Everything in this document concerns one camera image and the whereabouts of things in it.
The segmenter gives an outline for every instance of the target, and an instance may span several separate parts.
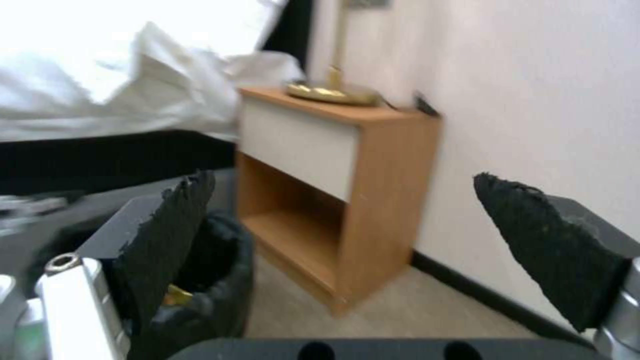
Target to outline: black plastic bag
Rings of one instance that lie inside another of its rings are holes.
[[[253,240],[233,217],[210,212],[175,284],[193,294],[161,306],[147,331],[131,338],[129,360],[166,359],[203,340],[240,337],[253,292]]]

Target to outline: black bed frame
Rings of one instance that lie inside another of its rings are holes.
[[[265,50],[307,62],[313,0],[289,0]],[[0,195],[103,192],[234,166],[235,144],[194,131],[0,143]]]

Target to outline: white drawer front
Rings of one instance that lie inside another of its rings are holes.
[[[268,102],[244,99],[240,150],[349,201],[358,129]]]

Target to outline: white wall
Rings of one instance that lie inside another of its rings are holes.
[[[316,0],[324,76],[335,0]],[[445,132],[417,249],[567,324],[472,189],[488,170],[578,199],[640,239],[640,1],[392,0],[350,15],[348,80],[427,95]]]

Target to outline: metal bolt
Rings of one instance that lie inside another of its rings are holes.
[[[44,266],[44,272],[48,276],[52,276],[82,264],[82,259],[75,252],[68,252],[49,260]]]

